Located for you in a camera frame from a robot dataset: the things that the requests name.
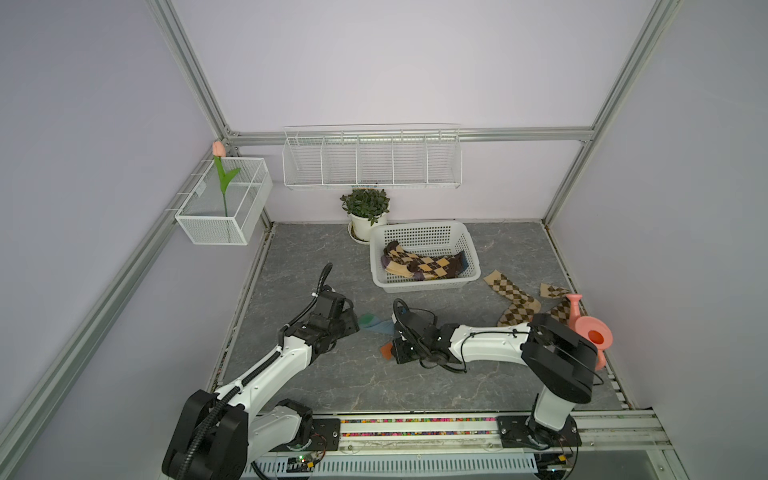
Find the white plastic perforated basket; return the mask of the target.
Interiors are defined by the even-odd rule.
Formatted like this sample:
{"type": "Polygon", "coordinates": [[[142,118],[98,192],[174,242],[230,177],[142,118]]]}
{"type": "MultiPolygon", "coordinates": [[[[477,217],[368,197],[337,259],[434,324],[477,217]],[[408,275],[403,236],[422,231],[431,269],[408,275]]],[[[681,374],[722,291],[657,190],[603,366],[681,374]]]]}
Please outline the white plastic perforated basket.
{"type": "Polygon", "coordinates": [[[460,288],[480,277],[480,265],[466,226],[457,221],[434,221],[383,225],[372,230],[370,267],[374,283],[389,294],[419,290],[460,288]],[[440,257],[464,252],[468,268],[454,279],[415,281],[385,271],[380,263],[387,244],[397,240],[408,252],[420,257],[440,257]]]}

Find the dark brown argyle sock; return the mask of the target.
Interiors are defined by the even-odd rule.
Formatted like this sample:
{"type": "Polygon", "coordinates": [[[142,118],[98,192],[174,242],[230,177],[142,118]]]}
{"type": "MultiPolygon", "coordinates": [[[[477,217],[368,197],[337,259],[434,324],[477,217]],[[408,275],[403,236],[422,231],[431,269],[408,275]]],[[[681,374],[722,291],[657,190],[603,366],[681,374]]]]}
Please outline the dark brown argyle sock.
{"type": "Polygon", "coordinates": [[[413,266],[417,281],[458,278],[469,264],[464,252],[440,257],[418,257],[413,266]]]}
{"type": "Polygon", "coordinates": [[[397,240],[386,245],[380,263],[389,274],[424,281],[432,279],[433,275],[424,269],[424,257],[406,251],[397,240]]]}

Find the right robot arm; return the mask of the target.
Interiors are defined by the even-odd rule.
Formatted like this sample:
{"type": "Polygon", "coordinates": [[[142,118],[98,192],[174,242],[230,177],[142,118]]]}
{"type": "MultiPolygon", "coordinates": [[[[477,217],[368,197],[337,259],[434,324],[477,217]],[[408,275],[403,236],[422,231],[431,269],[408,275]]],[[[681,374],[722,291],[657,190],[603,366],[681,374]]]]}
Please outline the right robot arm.
{"type": "Polygon", "coordinates": [[[543,388],[531,412],[497,419],[503,447],[544,451],[582,445],[572,411],[591,402],[597,378],[598,350],[588,339],[542,313],[506,327],[439,326],[433,312],[412,309],[402,299],[393,302],[392,321],[392,353],[399,364],[417,361],[427,369],[466,374],[471,362],[499,362],[533,372],[543,388]]]}

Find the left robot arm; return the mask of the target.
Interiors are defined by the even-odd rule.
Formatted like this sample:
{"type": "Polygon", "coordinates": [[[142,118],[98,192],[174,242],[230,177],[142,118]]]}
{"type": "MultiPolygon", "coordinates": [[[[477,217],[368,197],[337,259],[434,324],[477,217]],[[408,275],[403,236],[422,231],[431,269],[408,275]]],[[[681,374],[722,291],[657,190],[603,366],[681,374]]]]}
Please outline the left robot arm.
{"type": "Polygon", "coordinates": [[[321,271],[310,303],[278,332],[276,346],[219,389],[198,390],[184,403],[161,465],[170,479],[238,479],[247,466],[280,445],[305,445],[311,408],[291,400],[266,403],[337,342],[359,330],[354,304],[321,271]]]}

